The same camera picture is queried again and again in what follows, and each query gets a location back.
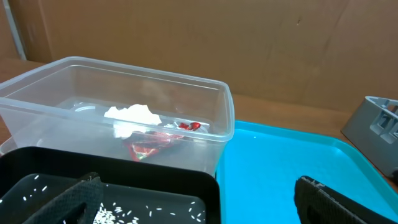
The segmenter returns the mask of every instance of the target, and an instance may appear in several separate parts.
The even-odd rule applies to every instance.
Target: gray device
[[[366,96],[341,132],[385,176],[398,174],[398,100]]]

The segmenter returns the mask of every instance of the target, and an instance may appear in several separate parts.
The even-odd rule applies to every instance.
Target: red object
[[[188,130],[188,128],[189,128],[189,125],[187,125],[187,124],[184,124],[184,123],[181,123],[181,124],[180,124],[180,126],[179,126],[179,128],[183,128],[183,129],[186,129],[186,130]]]
[[[192,130],[192,131],[196,131],[199,128],[200,128],[200,123],[192,122],[190,125],[190,130]]]
[[[196,131],[200,123],[192,122],[190,125],[180,123],[179,128],[187,131]],[[129,148],[133,161],[140,161],[148,156],[157,154],[160,150],[167,149],[176,144],[174,139],[181,139],[184,136],[178,134],[166,134],[155,132],[153,134],[133,133],[124,140],[124,145]]]

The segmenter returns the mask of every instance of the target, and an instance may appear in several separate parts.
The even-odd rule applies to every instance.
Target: black tray
[[[115,223],[134,217],[138,224],[221,223],[218,184],[206,173],[39,147],[0,158],[0,219],[12,220],[29,203],[89,172],[99,173],[104,199],[98,206],[112,211]]]

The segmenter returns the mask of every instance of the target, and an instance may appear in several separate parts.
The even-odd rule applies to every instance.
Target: brown cardboard
[[[10,0],[27,58],[78,55],[353,111],[398,98],[395,0]]]
[[[19,58],[4,6],[0,4],[0,58]]]

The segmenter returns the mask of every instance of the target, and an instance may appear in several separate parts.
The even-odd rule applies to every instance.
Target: clear plastic container
[[[228,85],[148,68],[68,57],[0,85],[0,114],[17,147],[40,146],[118,159],[137,159],[137,144],[113,136],[112,106],[147,105],[162,124],[148,125],[135,139],[155,139],[159,152],[140,161],[215,173],[234,134],[234,107]],[[198,122],[197,131],[164,124]],[[167,133],[167,147],[158,147]]]

